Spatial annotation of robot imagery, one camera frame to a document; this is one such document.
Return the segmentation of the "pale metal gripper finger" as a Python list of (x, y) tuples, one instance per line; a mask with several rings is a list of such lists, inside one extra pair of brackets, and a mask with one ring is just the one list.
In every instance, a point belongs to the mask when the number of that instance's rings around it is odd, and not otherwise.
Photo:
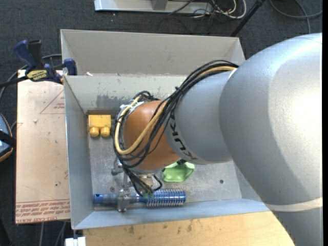
[(111, 168), (111, 174), (118, 175), (118, 174), (122, 173), (123, 171), (124, 170), (123, 170), (123, 166), (122, 166), (121, 162), (119, 161), (118, 158), (116, 158), (113, 161), (113, 167)]
[(131, 201), (130, 191), (129, 189), (121, 189), (118, 192), (117, 198), (117, 210), (119, 212), (125, 212), (127, 210), (127, 206)]

